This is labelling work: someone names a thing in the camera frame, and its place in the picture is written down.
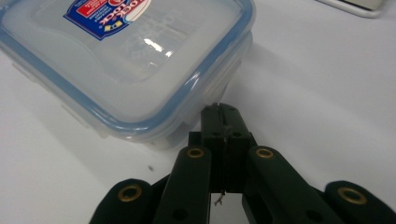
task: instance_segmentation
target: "white object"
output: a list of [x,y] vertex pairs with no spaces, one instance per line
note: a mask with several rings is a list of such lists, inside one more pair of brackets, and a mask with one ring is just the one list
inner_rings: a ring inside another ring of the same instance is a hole
[[317,0],[332,7],[337,7],[345,12],[364,18],[375,18],[380,14],[380,8],[385,0]]

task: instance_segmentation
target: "metal pin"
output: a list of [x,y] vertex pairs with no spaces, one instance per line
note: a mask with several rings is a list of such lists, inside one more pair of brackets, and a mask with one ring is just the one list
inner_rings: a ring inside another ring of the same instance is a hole
[[265,159],[270,159],[274,157],[274,152],[267,148],[259,148],[256,150],[257,156]]
[[342,187],[337,190],[338,194],[347,202],[354,204],[367,204],[367,198],[355,189]]
[[124,203],[132,202],[138,199],[141,195],[142,188],[136,184],[128,185],[119,191],[119,199]]
[[200,148],[192,148],[187,151],[187,155],[191,158],[201,158],[204,156],[204,152]]

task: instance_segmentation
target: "plastic food container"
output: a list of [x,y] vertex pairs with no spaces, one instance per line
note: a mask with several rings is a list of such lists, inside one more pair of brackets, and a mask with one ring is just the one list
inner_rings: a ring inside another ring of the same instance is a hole
[[101,135],[172,145],[251,45],[250,0],[0,0],[0,47]]

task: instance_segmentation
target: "white table surface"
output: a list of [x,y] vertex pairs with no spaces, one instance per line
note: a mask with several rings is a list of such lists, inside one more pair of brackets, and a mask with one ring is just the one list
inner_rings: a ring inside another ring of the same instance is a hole
[[[363,19],[314,0],[256,0],[254,44],[223,103],[312,186],[364,186],[396,210],[396,3]],[[154,183],[157,152],[79,124],[0,52],[0,223],[88,223],[117,182]],[[211,223],[248,223],[240,197]]]

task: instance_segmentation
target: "printed logo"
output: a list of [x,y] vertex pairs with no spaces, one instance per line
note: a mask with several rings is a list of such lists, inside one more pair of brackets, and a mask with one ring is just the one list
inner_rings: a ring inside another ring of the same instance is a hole
[[65,18],[102,40],[137,20],[151,0],[77,0]]
[[123,2],[123,0],[108,0],[108,3],[113,7],[117,7]]

